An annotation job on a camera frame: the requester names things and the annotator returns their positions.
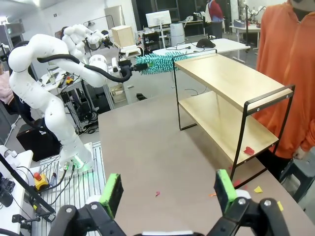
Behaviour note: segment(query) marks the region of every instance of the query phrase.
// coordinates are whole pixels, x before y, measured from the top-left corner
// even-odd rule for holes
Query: human hand
[[[303,160],[305,156],[306,156],[306,152],[303,151],[301,147],[299,147],[293,154],[293,158],[298,159],[298,160]]]

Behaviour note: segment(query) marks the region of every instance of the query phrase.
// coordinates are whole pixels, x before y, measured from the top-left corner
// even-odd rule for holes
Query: gray stool
[[[298,203],[315,180],[315,155],[309,152],[304,160],[293,159],[282,172],[279,182],[282,183],[290,175],[300,181],[300,186],[292,196]]]

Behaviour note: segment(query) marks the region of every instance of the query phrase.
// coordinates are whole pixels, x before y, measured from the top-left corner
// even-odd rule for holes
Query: orange jacket
[[[315,146],[315,12],[298,21],[290,3],[270,6],[261,21],[257,70],[283,85],[296,85],[276,155],[292,158]],[[278,136],[288,100],[254,114]]]

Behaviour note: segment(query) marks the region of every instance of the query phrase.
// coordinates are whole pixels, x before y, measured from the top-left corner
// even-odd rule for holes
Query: yellow paper scrap
[[[279,208],[280,208],[280,211],[283,211],[283,210],[284,210],[284,207],[282,206],[281,202],[278,201],[277,203],[278,203],[278,206],[279,206]]]
[[[256,189],[254,189],[255,193],[262,193],[262,189],[260,186],[258,186]]]

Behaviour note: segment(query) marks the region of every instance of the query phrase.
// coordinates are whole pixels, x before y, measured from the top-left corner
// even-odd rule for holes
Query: black box
[[[40,161],[60,153],[61,145],[54,135],[41,132],[28,124],[22,125],[16,138],[25,150],[33,151],[33,161]]]

